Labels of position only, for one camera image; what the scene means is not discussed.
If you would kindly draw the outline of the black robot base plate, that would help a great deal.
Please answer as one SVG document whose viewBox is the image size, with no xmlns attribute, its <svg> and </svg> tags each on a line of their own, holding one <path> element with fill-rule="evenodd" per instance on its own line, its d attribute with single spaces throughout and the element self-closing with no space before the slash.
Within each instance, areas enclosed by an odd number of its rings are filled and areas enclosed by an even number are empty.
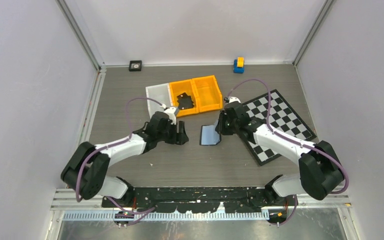
<svg viewBox="0 0 384 240">
<path fill-rule="evenodd" d="M 121 199 L 104 197 L 101 202 L 103 208 L 134 207 L 139 212 L 154 209 L 156 213 L 169 214 L 204 214 L 219 209 L 228 214 L 257 213 L 263 207 L 294 208 L 297 204 L 293 196 L 276 196 L 258 186 L 135 187 Z"/>
</svg>

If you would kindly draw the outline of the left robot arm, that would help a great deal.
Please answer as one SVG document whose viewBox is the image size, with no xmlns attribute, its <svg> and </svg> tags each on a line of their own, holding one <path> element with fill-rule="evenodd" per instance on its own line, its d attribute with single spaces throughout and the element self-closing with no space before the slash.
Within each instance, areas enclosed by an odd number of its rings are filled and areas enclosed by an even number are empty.
<svg viewBox="0 0 384 240">
<path fill-rule="evenodd" d="M 142 128 L 124 138 L 98 145 L 82 142 L 60 178 L 75 190 L 78 201 L 100 195 L 128 207 L 134 199 L 133 186 L 121 177 L 109 176 L 108 169 L 122 160 L 149 152 L 159 142 L 181 146 L 188 141 L 184 121 L 175 121 L 167 111 L 157 111 Z"/>
</svg>

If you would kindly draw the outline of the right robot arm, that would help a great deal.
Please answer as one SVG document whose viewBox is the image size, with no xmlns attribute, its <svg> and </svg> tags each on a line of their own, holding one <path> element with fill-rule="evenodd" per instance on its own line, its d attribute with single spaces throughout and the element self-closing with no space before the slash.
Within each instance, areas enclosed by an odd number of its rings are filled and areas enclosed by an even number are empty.
<svg viewBox="0 0 384 240">
<path fill-rule="evenodd" d="M 215 131 L 269 148 L 298 166 L 297 174 L 278 175 L 264 186 L 265 198 L 271 205 L 279 205 L 285 197 L 298 194 L 321 201 L 335 194 L 334 189 L 342 182 L 345 189 L 348 187 L 348 175 L 328 142 L 314 143 L 279 131 L 268 119 L 250 117 L 237 100 L 220 111 Z"/>
</svg>

